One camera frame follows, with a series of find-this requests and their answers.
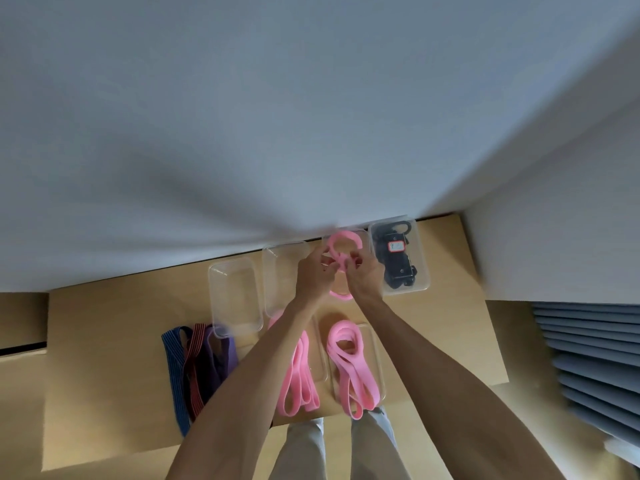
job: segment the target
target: hand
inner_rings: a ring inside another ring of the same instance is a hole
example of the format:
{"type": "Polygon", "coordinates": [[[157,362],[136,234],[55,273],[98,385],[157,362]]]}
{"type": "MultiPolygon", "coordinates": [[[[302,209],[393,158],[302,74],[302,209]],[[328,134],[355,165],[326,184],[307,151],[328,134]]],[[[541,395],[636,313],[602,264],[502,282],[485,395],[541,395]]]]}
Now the hand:
{"type": "Polygon", "coordinates": [[[385,266],[366,250],[351,252],[345,261],[347,284],[356,302],[363,299],[382,299],[385,266]]]}
{"type": "Polygon", "coordinates": [[[334,259],[323,256],[328,250],[329,246],[318,246],[298,263],[296,300],[303,306],[315,308],[331,290],[340,265],[334,259]]]}

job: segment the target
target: black device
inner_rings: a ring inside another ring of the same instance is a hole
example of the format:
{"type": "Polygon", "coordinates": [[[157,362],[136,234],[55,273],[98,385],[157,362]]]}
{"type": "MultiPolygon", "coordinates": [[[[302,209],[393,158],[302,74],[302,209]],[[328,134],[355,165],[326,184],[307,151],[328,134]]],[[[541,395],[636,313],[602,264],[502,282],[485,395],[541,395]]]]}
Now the black device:
{"type": "Polygon", "coordinates": [[[372,235],[376,258],[385,265],[385,281],[391,288],[413,286],[418,270],[409,261],[406,245],[407,234],[411,231],[411,222],[398,221],[378,225],[372,235]]]}

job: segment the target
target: blue curtain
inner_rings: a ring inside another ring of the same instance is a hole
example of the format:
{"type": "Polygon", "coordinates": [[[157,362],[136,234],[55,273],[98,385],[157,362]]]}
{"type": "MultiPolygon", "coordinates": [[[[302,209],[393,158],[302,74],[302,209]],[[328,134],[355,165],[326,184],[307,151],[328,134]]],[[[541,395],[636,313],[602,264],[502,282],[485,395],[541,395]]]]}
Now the blue curtain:
{"type": "Polygon", "coordinates": [[[640,447],[640,306],[532,304],[569,409],[640,447]]]}

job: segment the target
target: person's left hand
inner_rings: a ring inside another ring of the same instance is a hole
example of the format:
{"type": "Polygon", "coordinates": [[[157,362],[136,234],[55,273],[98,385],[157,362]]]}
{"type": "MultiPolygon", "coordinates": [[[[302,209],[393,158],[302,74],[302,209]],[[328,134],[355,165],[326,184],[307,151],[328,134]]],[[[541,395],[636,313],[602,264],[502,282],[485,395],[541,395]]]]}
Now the person's left hand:
{"type": "Polygon", "coordinates": [[[298,263],[296,300],[304,306],[316,307],[329,293],[340,265],[334,259],[323,256],[329,246],[318,246],[298,263]]]}

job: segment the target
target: pink band held in hands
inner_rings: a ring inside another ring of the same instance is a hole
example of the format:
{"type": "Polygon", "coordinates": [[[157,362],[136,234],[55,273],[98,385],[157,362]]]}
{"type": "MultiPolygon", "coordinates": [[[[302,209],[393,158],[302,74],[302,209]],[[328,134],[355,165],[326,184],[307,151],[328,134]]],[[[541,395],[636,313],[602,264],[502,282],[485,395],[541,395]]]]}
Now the pink band held in hands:
{"type": "Polygon", "coordinates": [[[340,402],[345,413],[354,419],[362,418],[363,411],[373,410],[380,402],[380,389],[364,359],[364,343],[360,328],[349,320],[331,327],[326,341],[326,352],[340,372],[340,402]],[[338,342],[347,340],[355,347],[354,353],[342,350],[338,342]],[[356,412],[351,411],[351,401],[356,412]]]}
{"type": "MultiPolygon", "coordinates": [[[[276,323],[283,312],[284,310],[280,310],[269,320],[269,328],[276,323]]],[[[309,368],[309,336],[306,331],[303,331],[298,339],[298,345],[291,358],[291,365],[282,382],[276,409],[282,416],[291,417],[298,414],[300,406],[304,406],[305,411],[314,411],[320,407],[320,398],[309,368]],[[291,409],[289,410],[286,405],[287,395],[291,398],[291,409]]]]}
{"type": "MultiPolygon", "coordinates": [[[[335,245],[335,242],[341,237],[345,237],[355,242],[358,249],[362,249],[362,239],[358,234],[356,234],[353,231],[341,230],[332,234],[326,243],[327,246],[329,246],[329,254],[331,254],[331,257],[336,261],[336,263],[340,265],[340,268],[338,268],[338,271],[345,273],[347,271],[346,261],[347,259],[350,258],[350,256],[346,253],[339,253],[333,248],[333,246],[335,245]]],[[[336,293],[335,291],[329,291],[329,294],[343,301],[348,301],[350,299],[353,299],[351,293],[340,294],[340,293],[336,293]]]]}

